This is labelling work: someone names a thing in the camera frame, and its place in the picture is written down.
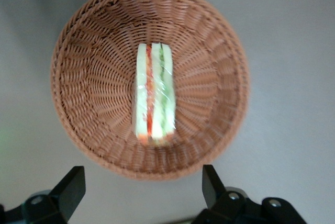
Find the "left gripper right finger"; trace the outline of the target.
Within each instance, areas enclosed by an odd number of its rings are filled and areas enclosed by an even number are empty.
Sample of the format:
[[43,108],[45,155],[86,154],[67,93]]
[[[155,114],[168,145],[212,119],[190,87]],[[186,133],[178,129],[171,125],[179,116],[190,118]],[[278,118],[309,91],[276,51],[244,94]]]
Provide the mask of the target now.
[[260,204],[235,187],[225,187],[212,165],[202,170],[202,192],[207,205],[193,223],[306,223],[291,203],[276,197]]

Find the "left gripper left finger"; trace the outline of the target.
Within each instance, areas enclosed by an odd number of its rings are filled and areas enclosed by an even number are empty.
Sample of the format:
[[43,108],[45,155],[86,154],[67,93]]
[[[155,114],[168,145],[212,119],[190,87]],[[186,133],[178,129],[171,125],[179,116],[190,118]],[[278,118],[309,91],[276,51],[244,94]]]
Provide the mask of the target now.
[[52,190],[34,193],[8,211],[1,205],[1,223],[68,223],[85,193],[85,169],[75,166]]

